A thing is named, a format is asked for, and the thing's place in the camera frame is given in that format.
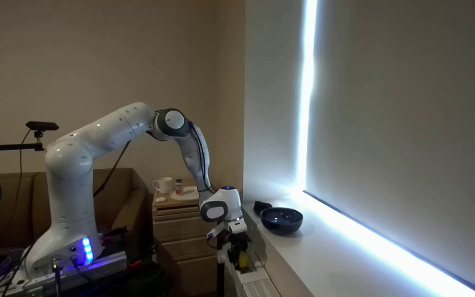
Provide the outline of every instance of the roller blind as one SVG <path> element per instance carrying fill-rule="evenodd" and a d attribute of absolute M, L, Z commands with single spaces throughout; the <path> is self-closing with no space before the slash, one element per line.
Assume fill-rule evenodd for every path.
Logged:
<path fill-rule="evenodd" d="M 475 0 L 318 2 L 306 192 L 475 284 Z"/>

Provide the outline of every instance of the black bowl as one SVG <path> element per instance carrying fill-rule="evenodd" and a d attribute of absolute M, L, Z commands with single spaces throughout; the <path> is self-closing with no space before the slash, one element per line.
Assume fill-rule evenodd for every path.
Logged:
<path fill-rule="evenodd" d="M 280 236 L 293 234 L 303 223 L 303 215 L 291 208 L 265 208 L 260 211 L 263 226 Z"/>

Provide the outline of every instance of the window sill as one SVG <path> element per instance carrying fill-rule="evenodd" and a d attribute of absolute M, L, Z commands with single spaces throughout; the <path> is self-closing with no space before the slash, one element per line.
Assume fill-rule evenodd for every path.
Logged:
<path fill-rule="evenodd" d="M 263 263 L 281 296 L 430 296 L 329 228 L 321 218 L 323 208 L 326 208 L 321 203 L 311 198 L 298 198 L 298 201 L 276 198 L 268 203 L 290 206 L 303 215 L 303 225 L 296 234 L 283 238 L 262 226 L 252 210 L 253 203 L 242 206 L 248 225 L 250 248 Z"/>

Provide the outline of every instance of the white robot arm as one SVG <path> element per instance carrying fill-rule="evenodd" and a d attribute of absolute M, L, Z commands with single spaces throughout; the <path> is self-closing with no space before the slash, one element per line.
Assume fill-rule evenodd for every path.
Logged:
<path fill-rule="evenodd" d="M 133 102 L 47 147 L 50 228 L 29 249 L 24 266 L 29 279 L 50 274 L 52 259 L 60 261 L 62 267 L 87 266 L 102 253 L 93 218 L 92 162 L 143 134 L 177 142 L 199 190 L 199 210 L 205 221 L 232 225 L 242 218 L 237 190 L 210 190 L 209 154 L 201 131 L 176 109 L 153 112 L 143 102 Z"/>

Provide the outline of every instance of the wooden cabinet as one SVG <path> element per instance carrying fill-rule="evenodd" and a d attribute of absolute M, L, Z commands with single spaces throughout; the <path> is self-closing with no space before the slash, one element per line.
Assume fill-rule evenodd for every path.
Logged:
<path fill-rule="evenodd" d="M 215 296 L 215 249 L 204 243 L 212 223 L 204 223 L 197 200 L 153 198 L 156 261 L 174 279 L 171 296 Z"/>

